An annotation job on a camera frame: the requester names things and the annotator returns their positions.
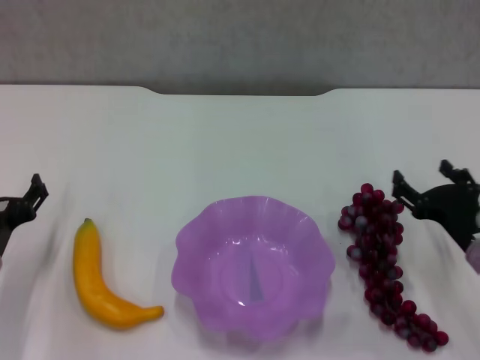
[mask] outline grape bunch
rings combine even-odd
[[[359,263],[358,275],[365,282],[370,311],[413,348],[432,353],[446,345],[449,336],[427,314],[417,314],[415,302],[404,301],[401,295],[404,285],[398,279],[404,272],[396,264],[404,227],[397,220],[404,205],[385,199],[383,191],[374,190],[371,184],[363,184],[352,201],[342,208],[338,227],[355,236],[346,254]]]

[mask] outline plastic bowl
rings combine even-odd
[[[335,259],[315,221],[290,205],[266,196],[214,202],[176,246],[172,285],[207,329],[273,340],[323,312]]]

